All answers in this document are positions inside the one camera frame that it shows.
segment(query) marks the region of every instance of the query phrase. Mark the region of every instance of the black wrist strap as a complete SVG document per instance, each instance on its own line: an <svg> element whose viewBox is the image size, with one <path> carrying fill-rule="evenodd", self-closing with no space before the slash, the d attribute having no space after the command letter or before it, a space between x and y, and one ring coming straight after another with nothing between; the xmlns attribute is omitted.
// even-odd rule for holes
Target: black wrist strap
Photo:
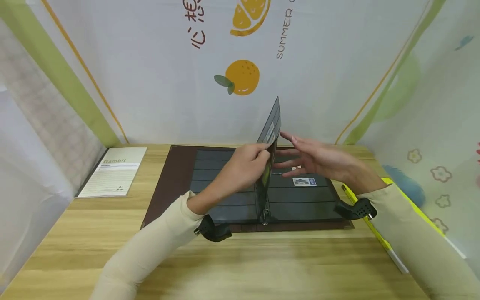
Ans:
<svg viewBox="0 0 480 300"><path fill-rule="evenodd" d="M347 204L341 200L337 201L334 210L347 220L357 220L365 216L372 219L377 215L377 210L367 198L360 198L354 205Z"/></svg>
<svg viewBox="0 0 480 300"><path fill-rule="evenodd" d="M195 229L196 235L202 234L209 241L220 242L232 236L228 224L215 225L210 215L205 215L199 227Z"/></svg>

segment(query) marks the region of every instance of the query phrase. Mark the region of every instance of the blue illustration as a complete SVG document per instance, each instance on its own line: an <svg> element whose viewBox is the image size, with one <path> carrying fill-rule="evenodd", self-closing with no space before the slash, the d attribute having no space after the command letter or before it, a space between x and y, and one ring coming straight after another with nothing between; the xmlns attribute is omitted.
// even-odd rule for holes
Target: blue illustration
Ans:
<svg viewBox="0 0 480 300"><path fill-rule="evenodd" d="M464 38L460 41L460 47L455 48L455 51L460 50L461 48L463 48L463 46L465 46L466 44L468 44L468 43L471 42L472 40L473 40L473 36L466 36L466 37L464 37Z"/></svg>
<svg viewBox="0 0 480 300"><path fill-rule="evenodd" d="M405 195L407 195L416 206L422 207L425 203L425 193L422 187L412 178L405 175L402 170L387 165L383 165L383 167Z"/></svg>

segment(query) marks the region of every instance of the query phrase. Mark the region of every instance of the green border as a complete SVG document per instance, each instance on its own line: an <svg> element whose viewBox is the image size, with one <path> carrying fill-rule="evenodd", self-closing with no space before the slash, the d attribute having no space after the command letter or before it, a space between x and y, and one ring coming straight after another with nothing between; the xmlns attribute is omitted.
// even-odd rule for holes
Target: green border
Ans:
<svg viewBox="0 0 480 300"><path fill-rule="evenodd" d="M25 0L0 0L0 17L105 147L120 144L102 112Z"/></svg>
<svg viewBox="0 0 480 300"><path fill-rule="evenodd" d="M375 119L375 115L377 114L378 109L380 108L380 105L382 104L383 99L385 98L385 95L388 92L388 89L392 85L392 82L395 79L395 76L397 75L398 71L403 67L405 61L410 56L410 53L411 53L412 49L415 47L415 45L419 41L420 37L423 35L425 30L430 26L430 24L433 22L435 17L438 15L438 12L442 8L445 1L446 0L433 0L432 6L430 7L430 9L429 9L428 13L426 14L425 18L423 18L423 20L420 23L417 30L415 30L415 32L412 36L412 40L410 41L410 43L407 46L407 49L403 53L402 58L400 59L400 62L396 66L392 75L390 75L390 79L388 80L388 83L385 85L383 91L380 93L377 100L372 105L372 107L367 112L367 114L362 119L362 121L360 121L360 123L354 129L352 129L352 131L350 131L347 138L343 142L344 145L354 145L354 144L356 144L364 136L364 134L367 132L368 128L373 123L373 121Z"/></svg>

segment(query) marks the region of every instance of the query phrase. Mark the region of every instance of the wooden table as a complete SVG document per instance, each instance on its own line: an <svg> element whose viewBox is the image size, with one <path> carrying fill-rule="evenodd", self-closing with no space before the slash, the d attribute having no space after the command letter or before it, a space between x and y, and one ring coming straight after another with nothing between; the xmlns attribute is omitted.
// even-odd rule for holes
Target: wooden table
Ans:
<svg viewBox="0 0 480 300"><path fill-rule="evenodd" d="M75 199L1 300L88 299L103 265L139 230L147 210L169 145L147 146L128 196ZM386 176L365 147L344 149ZM348 201L341 184L334 185ZM137 299L427 299L365 222L354 226L235 233L221 243L199 236L146 279Z"/></svg>

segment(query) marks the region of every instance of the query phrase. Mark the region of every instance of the beige sleeve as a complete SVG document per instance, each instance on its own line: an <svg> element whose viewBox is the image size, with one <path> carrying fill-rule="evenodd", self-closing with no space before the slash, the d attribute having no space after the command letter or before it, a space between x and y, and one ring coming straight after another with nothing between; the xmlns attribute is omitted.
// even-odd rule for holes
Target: beige sleeve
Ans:
<svg viewBox="0 0 480 300"><path fill-rule="evenodd" d="M358 197L370 199L378 212L372 224L431 299L480 299L480 282L467 263L396 185Z"/></svg>
<svg viewBox="0 0 480 300"><path fill-rule="evenodd" d="M136 233L103 268L90 300L133 300L138 285L176 248L196 235L203 216L187 207L187 192L155 221Z"/></svg>

